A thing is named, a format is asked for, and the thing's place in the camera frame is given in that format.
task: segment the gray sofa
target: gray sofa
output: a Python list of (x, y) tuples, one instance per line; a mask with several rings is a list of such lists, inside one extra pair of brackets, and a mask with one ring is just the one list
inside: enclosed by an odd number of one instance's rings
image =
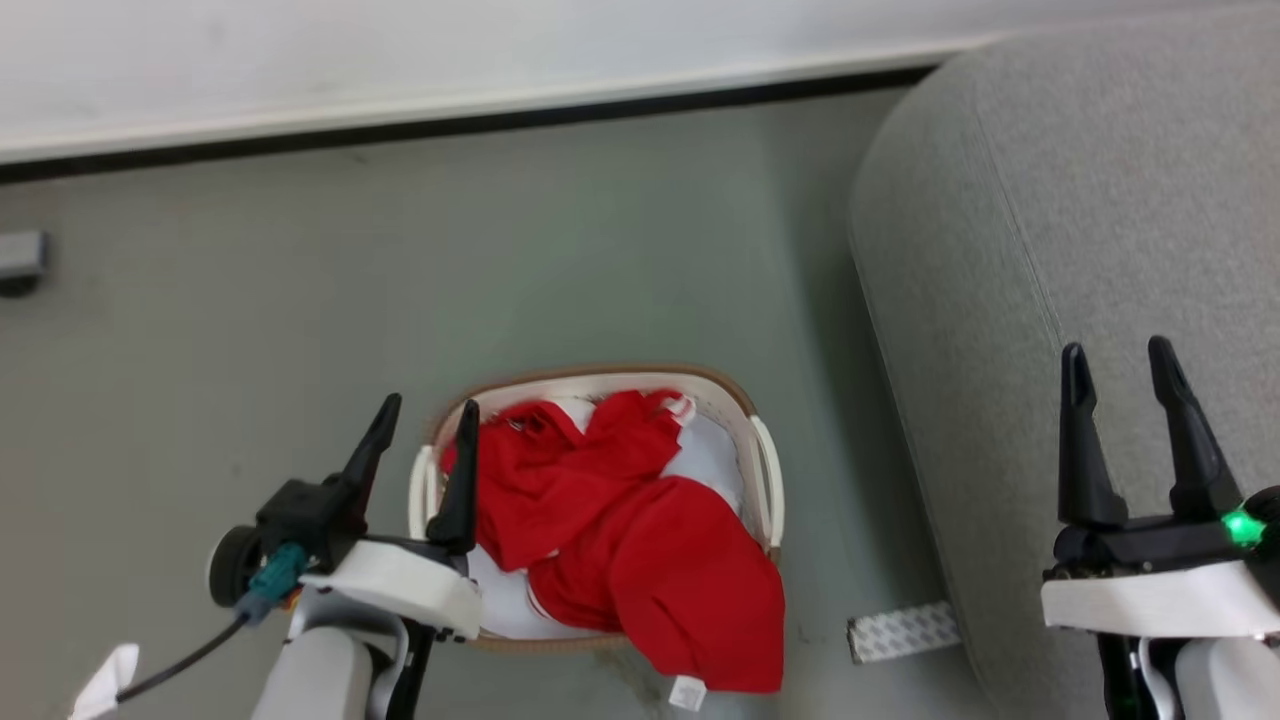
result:
[(1046, 630), (1059, 354), (1084, 343), (1134, 515), (1172, 465), (1169, 336), (1245, 492), (1280, 468), (1280, 8), (1029, 36), (946, 64), (881, 131), (852, 249), (974, 670), (1006, 717), (1103, 717)]

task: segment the floor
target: floor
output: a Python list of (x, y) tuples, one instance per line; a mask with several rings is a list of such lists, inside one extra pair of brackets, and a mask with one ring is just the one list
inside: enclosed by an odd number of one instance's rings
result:
[[(589, 361), (735, 377), (786, 471), (787, 679), (703, 716), (988, 717), (964, 653), (856, 667), (850, 616), (942, 597), (852, 263), (845, 193), (900, 91), (0, 188), (55, 274), (0, 301), (0, 696), (65, 703), (118, 642), (142, 671), (225, 621), (209, 550), (346, 459), (389, 391), (370, 507), (406, 530), (419, 428), (463, 388)], [(247, 716), (284, 620), (132, 719)], [(635, 653), (448, 647), (420, 717), (678, 717)]]

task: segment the white paper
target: white paper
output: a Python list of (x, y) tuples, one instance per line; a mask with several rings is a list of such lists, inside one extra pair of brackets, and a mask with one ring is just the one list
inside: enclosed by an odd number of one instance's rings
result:
[(115, 710), (116, 693), (133, 682), (137, 669), (138, 646), (116, 646), (76, 698), (69, 720), (93, 720)]

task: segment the teal connector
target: teal connector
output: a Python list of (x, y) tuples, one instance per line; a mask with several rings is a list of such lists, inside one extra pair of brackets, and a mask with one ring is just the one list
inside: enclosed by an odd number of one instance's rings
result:
[(236, 614), (243, 615), (246, 625), (255, 628), (271, 609), (298, 587), (298, 578), (307, 570), (307, 551), (301, 544), (287, 542), (266, 561), (248, 582), (248, 593), (236, 603)]

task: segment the white label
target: white label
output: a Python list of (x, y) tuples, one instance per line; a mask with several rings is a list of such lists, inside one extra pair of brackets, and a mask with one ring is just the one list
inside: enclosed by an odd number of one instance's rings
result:
[(704, 697), (707, 697), (707, 683), (689, 675), (676, 675), (676, 684), (671, 687), (671, 698), (667, 702), (698, 712)]

